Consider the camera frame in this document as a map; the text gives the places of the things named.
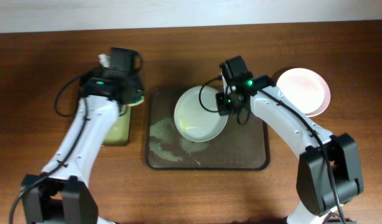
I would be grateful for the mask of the green yellow sponge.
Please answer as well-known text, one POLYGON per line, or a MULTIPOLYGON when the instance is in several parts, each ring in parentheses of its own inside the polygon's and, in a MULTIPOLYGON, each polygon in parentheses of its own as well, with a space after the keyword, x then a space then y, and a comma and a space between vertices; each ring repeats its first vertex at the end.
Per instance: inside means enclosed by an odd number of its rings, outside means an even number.
POLYGON ((143 102, 144 102, 144 96, 140 96, 140 97, 134 99, 131 103, 128 103, 127 106, 133 107, 133 106, 140 105, 143 102))

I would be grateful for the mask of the pale green plate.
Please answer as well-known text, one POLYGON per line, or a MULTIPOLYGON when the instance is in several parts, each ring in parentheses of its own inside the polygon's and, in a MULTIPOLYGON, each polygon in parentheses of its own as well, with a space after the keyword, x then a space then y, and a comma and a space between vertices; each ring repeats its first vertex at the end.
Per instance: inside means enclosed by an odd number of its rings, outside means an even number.
POLYGON ((228 115, 217 112, 216 88, 195 86, 185 91, 177 100, 174 110, 175 127, 181 136, 193 142, 207 142, 217 137, 225 128, 228 115))

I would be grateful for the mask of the white plate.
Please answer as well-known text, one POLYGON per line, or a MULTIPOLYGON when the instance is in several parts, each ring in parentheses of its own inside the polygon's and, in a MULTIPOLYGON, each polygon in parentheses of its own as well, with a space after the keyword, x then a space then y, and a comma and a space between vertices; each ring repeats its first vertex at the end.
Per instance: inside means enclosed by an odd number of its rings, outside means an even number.
POLYGON ((284 96, 307 117, 322 114, 329 106, 331 93, 327 82, 315 71, 290 68, 277 79, 284 96))

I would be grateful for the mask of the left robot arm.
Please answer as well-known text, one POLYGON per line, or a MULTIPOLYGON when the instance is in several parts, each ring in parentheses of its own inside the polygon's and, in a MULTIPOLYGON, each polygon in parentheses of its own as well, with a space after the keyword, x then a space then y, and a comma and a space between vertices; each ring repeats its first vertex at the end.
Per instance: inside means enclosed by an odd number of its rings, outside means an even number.
POLYGON ((72 124, 40 174, 22 180, 9 223, 18 203, 26 223, 107 223, 88 188, 90 175, 112 126, 144 100, 143 63, 139 52, 113 47, 99 66, 72 79, 80 83, 72 124))

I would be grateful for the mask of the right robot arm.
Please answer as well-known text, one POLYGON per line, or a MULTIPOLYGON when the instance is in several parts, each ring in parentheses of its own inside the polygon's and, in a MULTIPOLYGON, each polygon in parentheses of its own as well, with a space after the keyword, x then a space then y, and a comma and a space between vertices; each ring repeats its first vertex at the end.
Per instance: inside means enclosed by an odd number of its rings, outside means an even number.
POLYGON ((348 223, 342 207, 364 191, 355 140, 312 121, 270 77, 254 77, 242 57, 224 61, 220 71, 224 90, 216 95, 218 114, 261 119, 297 157, 300 202, 286 223, 348 223))

